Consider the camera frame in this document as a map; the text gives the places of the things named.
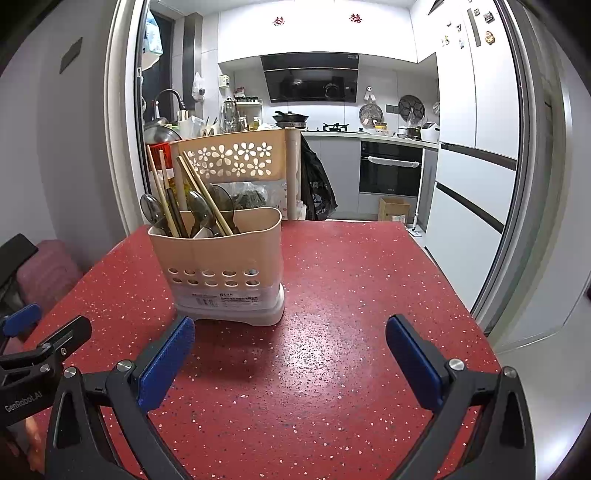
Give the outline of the person left hand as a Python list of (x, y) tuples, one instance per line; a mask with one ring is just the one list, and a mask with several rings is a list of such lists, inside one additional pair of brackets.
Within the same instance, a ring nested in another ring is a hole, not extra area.
[(34, 417), (1, 427), (1, 478), (42, 479), (45, 439)]

